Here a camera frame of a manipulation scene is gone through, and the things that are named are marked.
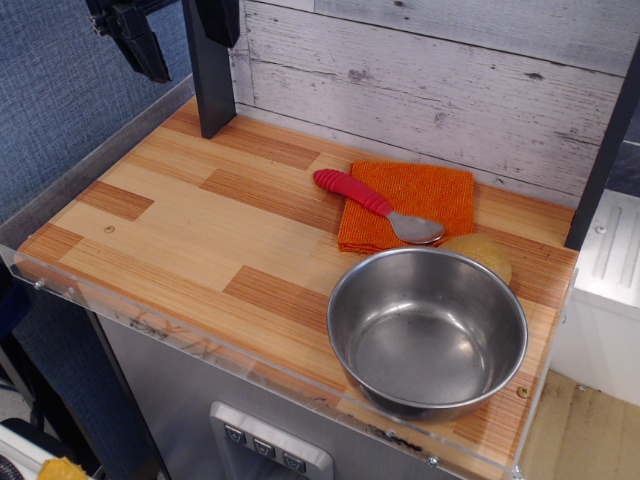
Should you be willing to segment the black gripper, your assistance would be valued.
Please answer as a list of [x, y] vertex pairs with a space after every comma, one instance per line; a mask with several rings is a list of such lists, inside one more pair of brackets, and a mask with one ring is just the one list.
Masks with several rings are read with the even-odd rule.
[[[155, 83], [171, 80], [156, 34], [139, 1], [87, 1], [89, 21], [100, 36], [111, 36], [137, 73]], [[238, 0], [196, 0], [208, 39], [233, 48], [240, 36]]]

